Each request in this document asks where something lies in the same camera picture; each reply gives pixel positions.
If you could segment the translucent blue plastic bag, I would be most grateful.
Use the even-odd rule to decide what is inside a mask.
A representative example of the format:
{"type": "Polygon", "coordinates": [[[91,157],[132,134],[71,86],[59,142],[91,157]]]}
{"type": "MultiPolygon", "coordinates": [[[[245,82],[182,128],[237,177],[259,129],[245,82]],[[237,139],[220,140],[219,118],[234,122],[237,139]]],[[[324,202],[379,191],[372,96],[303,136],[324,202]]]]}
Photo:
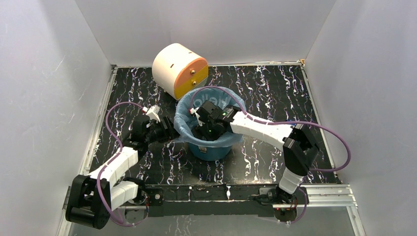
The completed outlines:
{"type": "Polygon", "coordinates": [[[178,101],[176,106],[174,128],[180,134],[177,141],[209,148],[225,148],[240,142],[242,135],[230,132],[226,132],[215,141],[204,141],[194,137],[192,128],[198,125],[198,121],[190,114],[189,110],[201,106],[206,101],[210,101],[220,108],[232,105],[246,110],[245,101],[226,87],[205,86],[191,90],[178,101]]]}

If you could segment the teal plastic trash bin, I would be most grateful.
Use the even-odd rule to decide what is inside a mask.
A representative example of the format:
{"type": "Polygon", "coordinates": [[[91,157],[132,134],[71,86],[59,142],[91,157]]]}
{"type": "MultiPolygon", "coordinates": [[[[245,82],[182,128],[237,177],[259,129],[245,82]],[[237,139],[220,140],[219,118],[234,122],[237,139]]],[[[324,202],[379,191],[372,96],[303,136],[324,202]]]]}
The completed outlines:
{"type": "Polygon", "coordinates": [[[232,146],[202,147],[191,143],[188,144],[188,147],[195,157],[204,161],[217,161],[224,159],[232,150],[232,146]]]}

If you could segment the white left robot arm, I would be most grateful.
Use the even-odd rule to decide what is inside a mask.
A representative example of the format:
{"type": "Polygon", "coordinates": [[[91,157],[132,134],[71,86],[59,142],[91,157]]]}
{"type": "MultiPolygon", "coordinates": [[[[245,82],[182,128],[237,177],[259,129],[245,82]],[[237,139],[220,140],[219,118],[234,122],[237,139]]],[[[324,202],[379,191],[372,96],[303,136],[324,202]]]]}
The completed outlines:
{"type": "Polygon", "coordinates": [[[147,153],[149,145],[179,137],[168,116],[139,115],[122,149],[102,166],[87,175],[77,175],[72,182],[65,211],[67,221],[102,229],[118,207],[125,203],[159,206],[162,190],[149,190],[144,181],[125,177],[125,173],[147,153]]]}

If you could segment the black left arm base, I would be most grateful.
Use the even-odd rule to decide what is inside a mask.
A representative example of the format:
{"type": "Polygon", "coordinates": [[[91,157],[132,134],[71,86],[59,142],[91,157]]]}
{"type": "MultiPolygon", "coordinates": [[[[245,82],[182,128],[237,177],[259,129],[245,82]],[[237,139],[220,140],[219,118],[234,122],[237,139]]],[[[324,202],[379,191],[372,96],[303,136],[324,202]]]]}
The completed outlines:
{"type": "Polygon", "coordinates": [[[120,217],[129,210],[142,210],[149,213],[150,207],[163,205],[164,190],[159,187],[139,185],[131,181],[122,181],[111,189],[111,209],[118,211],[120,217]]]}

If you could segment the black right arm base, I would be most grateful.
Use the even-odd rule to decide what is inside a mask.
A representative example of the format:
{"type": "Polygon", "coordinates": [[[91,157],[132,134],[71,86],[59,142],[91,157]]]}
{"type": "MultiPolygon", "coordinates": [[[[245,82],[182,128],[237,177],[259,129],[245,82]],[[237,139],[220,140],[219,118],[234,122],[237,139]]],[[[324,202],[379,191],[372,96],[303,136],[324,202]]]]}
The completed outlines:
{"type": "Polygon", "coordinates": [[[287,225],[299,221],[309,204],[307,190],[303,187],[297,187],[292,194],[279,187],[262,187],[257,194],[249,195],[247,199],[261,205],[272,206],[277,221],[287,225]]]}

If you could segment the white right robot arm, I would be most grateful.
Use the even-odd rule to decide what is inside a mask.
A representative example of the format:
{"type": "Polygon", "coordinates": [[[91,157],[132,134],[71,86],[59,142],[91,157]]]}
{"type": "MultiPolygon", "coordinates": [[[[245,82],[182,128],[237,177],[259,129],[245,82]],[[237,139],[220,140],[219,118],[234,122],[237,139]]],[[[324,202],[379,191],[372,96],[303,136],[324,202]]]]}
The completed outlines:
{"type": "Polygon", "coordinates": [[[189,112],[197,118],[198,125],[193,130],[200,138],[215,141],[229,132],[251,136],[279,149],[284,155],[285,170],[278,184],[277,198],[284,204],[296,198],[296,189],[320,151],[307,125],[273,124],[252,117],[237,106],[228,105],[222,109],[210,101],[191,108],[189,112]]]}

